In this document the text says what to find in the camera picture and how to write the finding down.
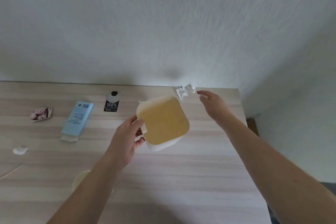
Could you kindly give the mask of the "person's left hand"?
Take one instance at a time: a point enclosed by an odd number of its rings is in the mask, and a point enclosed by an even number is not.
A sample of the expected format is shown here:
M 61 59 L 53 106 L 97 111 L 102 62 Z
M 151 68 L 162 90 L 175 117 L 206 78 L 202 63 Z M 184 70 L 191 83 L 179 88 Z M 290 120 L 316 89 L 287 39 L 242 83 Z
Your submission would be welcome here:
M 141 130 L 138 130 L 137 133 L 130 131 L 130 120 L 132 118 L 137 118 L 137 115 L 129 117 L 119 125 L 104 154 L 104 158 L 111 162 L 113 167 L 118 171 L 121 171 L 128 165 L 135 150 L 145 142 Z

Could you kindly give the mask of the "person's right hand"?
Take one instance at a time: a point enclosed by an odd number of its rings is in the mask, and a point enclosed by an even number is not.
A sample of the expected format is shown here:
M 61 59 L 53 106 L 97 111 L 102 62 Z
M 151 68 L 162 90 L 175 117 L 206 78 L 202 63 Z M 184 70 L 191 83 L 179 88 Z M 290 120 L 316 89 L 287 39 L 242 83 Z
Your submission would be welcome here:
M 209 103 L 203 103 L 203 106 L 207 114 L 216 122 L 216 124 L 222 129 L 225 129 L 233 114 L 230 112 L 224 100 L 219 95 L 207 90 L 199 90 L 197 91 L 197 94 L 206 96 L 210 99 Z

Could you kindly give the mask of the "white square tub yellow lid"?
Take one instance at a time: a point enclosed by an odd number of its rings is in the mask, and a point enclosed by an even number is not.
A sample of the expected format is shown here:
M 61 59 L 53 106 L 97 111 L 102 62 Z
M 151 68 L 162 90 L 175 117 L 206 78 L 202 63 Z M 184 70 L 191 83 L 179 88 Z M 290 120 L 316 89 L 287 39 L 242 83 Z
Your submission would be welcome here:
M 151 151 L 177 143 L 189 129 L 189 120 L 175 96 L 161 96 L 139 103 L 136 115 L 143 119 L 142 136 Z

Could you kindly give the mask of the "person's left forearm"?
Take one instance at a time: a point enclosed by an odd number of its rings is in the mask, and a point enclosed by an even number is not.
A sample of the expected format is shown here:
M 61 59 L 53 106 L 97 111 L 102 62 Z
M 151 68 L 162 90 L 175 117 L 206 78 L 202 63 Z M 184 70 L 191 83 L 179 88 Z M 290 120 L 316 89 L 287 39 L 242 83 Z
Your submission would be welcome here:
M 46 224 L 98 224 L 120 171 L 103 156 Z

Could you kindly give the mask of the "person's right forearm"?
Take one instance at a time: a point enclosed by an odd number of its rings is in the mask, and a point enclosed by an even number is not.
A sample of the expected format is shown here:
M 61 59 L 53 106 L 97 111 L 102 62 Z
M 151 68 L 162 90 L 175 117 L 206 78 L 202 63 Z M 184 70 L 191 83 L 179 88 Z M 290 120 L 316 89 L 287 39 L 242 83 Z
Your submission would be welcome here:
M 336 224 L 336 196 L 231 113 L 217 124 L 281 224 Z

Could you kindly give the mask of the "crumpled white tissue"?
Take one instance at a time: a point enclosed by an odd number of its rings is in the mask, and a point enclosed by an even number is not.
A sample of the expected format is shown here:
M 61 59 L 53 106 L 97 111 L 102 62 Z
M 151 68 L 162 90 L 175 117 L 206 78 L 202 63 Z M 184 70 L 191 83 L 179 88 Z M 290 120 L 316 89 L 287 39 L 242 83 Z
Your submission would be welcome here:
M 180 100 L 183 100 L 184 97 L 188 96 L 188 93 L 194 94 L 196 92 L 196 88 L 189 84 L 187 86 L 179 86 L 175 89 L 175 92 Z

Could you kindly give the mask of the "black hang tag package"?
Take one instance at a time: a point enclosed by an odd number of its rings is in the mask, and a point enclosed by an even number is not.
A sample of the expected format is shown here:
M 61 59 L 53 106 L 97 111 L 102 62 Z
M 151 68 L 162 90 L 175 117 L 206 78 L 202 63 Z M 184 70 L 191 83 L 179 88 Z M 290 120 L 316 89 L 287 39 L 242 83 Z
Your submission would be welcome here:
M 112 91 L 106 96 L 106 103 L 104 106 L 104 112 L 117 112 L 120 102 L 120 92 Z

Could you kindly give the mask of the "light blue flat packet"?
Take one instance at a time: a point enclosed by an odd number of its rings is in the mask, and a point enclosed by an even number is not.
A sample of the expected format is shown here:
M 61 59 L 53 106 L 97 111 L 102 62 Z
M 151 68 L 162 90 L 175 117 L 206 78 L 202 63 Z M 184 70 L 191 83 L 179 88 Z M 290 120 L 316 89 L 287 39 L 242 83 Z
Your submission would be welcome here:
M 67 122 L 62 129 L 62 141 L 76 142 L 79 139 L 93 106 L 94 104 L 90 102 L 76 102 Z

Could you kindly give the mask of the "cream round cup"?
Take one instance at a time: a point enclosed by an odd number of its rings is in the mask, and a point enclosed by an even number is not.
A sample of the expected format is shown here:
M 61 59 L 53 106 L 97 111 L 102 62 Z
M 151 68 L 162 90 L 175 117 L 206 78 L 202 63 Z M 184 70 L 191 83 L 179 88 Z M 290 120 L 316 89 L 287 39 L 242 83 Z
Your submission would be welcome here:
M 86 171 L 83 171 L 76 176 L 76 178 L 74 179 L 73 184 L 72 184 L 72 191 L 73 192 L 79 186 L 79 184 L 83 181 L 83 179 L 86 177 L 86 175 L 89 174 L 89 173 L 90 173 L 90 170 L 86 170 Z

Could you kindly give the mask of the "pink and brown wrapper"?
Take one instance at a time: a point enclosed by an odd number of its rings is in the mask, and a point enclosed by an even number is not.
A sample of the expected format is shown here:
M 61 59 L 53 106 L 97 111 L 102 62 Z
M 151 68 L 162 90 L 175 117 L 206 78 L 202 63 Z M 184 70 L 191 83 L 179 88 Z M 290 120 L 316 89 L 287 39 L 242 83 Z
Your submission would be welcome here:
M 43 121 L 52 118 L 53 107 L 41 107 L 31 112 L 31 121 Z

